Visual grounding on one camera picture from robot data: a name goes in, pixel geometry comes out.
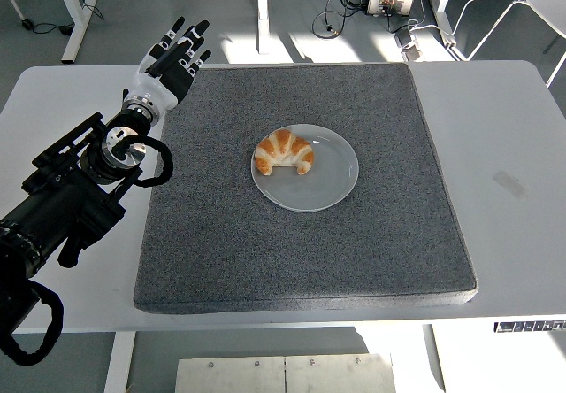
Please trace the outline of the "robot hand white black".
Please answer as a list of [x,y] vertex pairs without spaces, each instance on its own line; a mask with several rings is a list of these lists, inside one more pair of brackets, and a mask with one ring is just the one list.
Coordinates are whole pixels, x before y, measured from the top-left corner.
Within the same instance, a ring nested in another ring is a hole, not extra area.
[[180,34],[184,23],[183,17],[177,19],[150,48],[129,90],[130,96],[147,98],[160,112],[183,101],[198,71],[211,55],[210,50],[200,50],[210,22],[200,21]]

